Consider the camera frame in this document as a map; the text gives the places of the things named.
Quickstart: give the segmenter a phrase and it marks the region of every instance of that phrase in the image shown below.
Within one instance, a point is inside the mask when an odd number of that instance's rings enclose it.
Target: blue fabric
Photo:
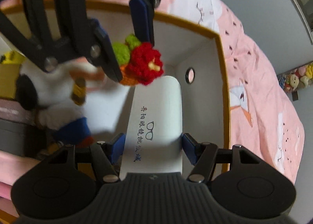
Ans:
[[[279,75],[279,76],[277,76],[277,79],[278,79],[279,86],[280,86],[282,89],[284,89],[285,82],[286,82],[286,77],[283,76],[283,75]]]
[[[73,121],[52,134],[55,141],[73,145],[79,144],[90,135],[86,117]]]

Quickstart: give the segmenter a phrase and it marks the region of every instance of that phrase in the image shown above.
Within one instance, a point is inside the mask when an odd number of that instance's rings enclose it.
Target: plush toy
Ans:
[[[86,80],[87,91],[102,87],[106,79],[103,70],[85,58],[60,64],[51,73],[26,59],[16,81],[16,100],[26,110],[55,105],[70,98],[75,79],[81,77]]]
[[[278,79],[278,83],[279,83],[279,86],[284,89],[285,87],[285,82],[286,82],[286,77],[284,75],[279,75],[277,76],[277,79]]]
[[[305,76],[306,75],[306,66],[302,66],[300,68],[298,68],[298,72],[300,77]]]
[[[291,92],[294,91],[299,85],[299,77],[297,77],[295,74],[290,74],[286,77],[286,82],[284,86],[285,92]]]
[[[159,51],[150,43],[141,43],[133,34],[125,39],[125,44],[112,45],[119,63],[123,80],[122,85],[148,85],[164,73]]]
[[[300,81],[303,82],[305,87],[309,86],[309,80],[310,79],[306,75],[300,78]]]
[[[309,64],[306,67],[306,76],[308,77],[308,79],[312,79],[313,78],[313,63]]]
[[[35,123],[39,128],[47,127],[56,142],[84,148],[94,140],[84,116],[84,106],[76,105],[71,99],[39,110]]]

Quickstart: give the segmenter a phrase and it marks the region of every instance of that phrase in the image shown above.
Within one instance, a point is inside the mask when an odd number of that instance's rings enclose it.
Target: pink blanket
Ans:
[[[11,186],[39,163],[32,158],[22,158],[0,151],[0,197],[11,199]]]
[[[162,0],[158,10],[220,34],[230,86],[231,146],[244,145],[295,182],[304,144],[302,123],[272,65],[244,34],[239,19],[220,0]]]

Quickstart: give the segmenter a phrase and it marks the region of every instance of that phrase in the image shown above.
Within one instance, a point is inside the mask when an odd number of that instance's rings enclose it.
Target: bed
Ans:
[[[115,6],[114,3],[127,5],[129,0],[88,0],[87,6],[99,1]],[[10,11],[14,8],[9,7],[17,4],[21,1],[6,0],[1,7]],[[240,20],[220,0],[162,0],[156,16],[161,18],[162,14],[188,20],[218,34],[226,65],[230,110],[229,140],[222,147],[242,144],[294,183],[303,150],[304,129],[291,101],[280,88],[272,65],[257,44],[245,35]],[[32,162],[23,166],[23,171],[34,165]],[[9,184],[21,174],[17,172]]]

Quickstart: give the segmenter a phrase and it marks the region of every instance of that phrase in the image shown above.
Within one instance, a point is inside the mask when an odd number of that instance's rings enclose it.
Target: gray wall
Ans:
[[[300,224],[313,218],[313,87],[298,92],[299,100],[293,104],[305,129],[304,149],[295,187],[297,199],[290,216]]]
[[[277,73],[313,60],[313,46],[291,0],[222,0]]]
[[[277,73],[313,60],[313,46],[291,0],[222,0],[242,21],[245,32],[260,46]],[[306,133],[295,183],[297,200],[290,215],[300,224],[313,217],[313,87],[294,102]]]

